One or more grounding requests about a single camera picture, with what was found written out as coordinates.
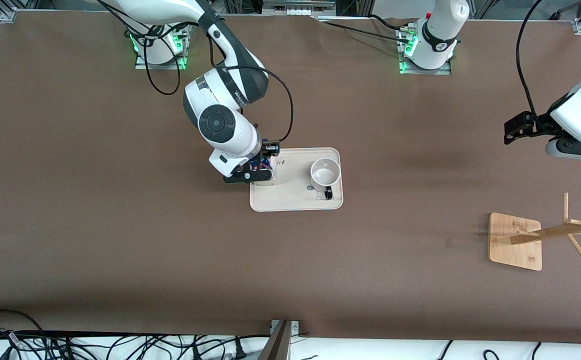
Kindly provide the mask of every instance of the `white mug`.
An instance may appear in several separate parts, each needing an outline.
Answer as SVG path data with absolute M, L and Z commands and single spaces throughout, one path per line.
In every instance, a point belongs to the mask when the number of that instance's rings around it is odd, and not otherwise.
M 337 161 L 328 157 L 315 160 L 310 167 L 310 184 L 316 191 L 324 193 L 326 200 L 333 198 L 333 185 L 341 177 L 341 167 Z

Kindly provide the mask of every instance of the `tray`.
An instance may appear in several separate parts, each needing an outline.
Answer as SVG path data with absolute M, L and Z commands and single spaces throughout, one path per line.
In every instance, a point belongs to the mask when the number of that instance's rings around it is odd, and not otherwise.
M 271 159 L 276 177 L 250 184 L 251 208 L 256 212 L 339 209 L 344 203 L 343 170 L 340 180 L 332 186 L 331 200 L 320 196 L 311 186 L 311 165 L 320 158 L 331 158 L 342 164 L 339 152 L 332 147 L 282 148 Z

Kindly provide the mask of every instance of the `table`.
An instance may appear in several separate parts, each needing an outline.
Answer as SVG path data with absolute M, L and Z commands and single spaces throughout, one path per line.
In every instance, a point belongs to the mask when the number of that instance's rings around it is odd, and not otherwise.
M 309 17 L 227 23 L 293 93 L 283 146 L 341 153 L 343 207 L 252 211 L 248 187 L 208 163 L 181 91 L 162 96 L 133 69 L 110 14 L 22 11 L 0 25 L 0 307 L 49 330 L 245 334 L 288 317 L 316 337 L 581 342 L 567 239 L 544 244 L 539 272 L 487 260 L 491 212 L 555 225 L 568 191 L 581 218 L 581 161 L 545 155 L 546 137 L 503 144 L 528 107 L 519 22 L 467 22 L 451 76 L 402 75 L 394 43 Z M 526 29 L 545 110 L 581 79 L 581 36 Z M 182 86 L 208 51 L 198 33 Z M 286 92 L 272 80 L 244 114 L 283 135 Z

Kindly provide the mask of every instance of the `mounting plate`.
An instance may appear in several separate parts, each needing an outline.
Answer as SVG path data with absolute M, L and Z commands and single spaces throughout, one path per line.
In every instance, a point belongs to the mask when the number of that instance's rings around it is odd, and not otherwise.
M 404 25 L 400 30 L 395 30 L 395 36 L 398 39 L 407 39 L 413 41 L 413 37 L 417 34 L 417 24 L 410 22 Z M 399 60 L 399 73 L 400 74 L 417 74 L 417 75 L 451 75 L 451 61 L 446 60 L 446 62 L 441 66 L 441 68 L 436 68 L 434 70 L 429 70 L 427 68 L 421 68 L 417 66 L 410 57 L 405 55 L 407 48 L 412 45 L 412 43 L 403 43 L 397 41 L 397 59 Z
M 540 271 L 542 269 L 542 242 L 502 244 L 499 237 L 512 237 L 517 230 L 537 231 L 542 224 L 534 219 L 492 212 L 488 217 L 488 259 L 491 262 Z

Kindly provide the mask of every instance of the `green led light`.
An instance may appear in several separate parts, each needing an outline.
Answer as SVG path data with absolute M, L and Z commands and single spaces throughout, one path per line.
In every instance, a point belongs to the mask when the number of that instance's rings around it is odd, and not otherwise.
M 137 54 L 139 54 L 140 50 L 139 50 L 139 48 L 137 48 L 137 44 L 135 43 L 135 40 L 133 39 L 133 37 L 130 38 L 130 42 L 132 43 L 132 48 L 135 50 L 135 52 Z

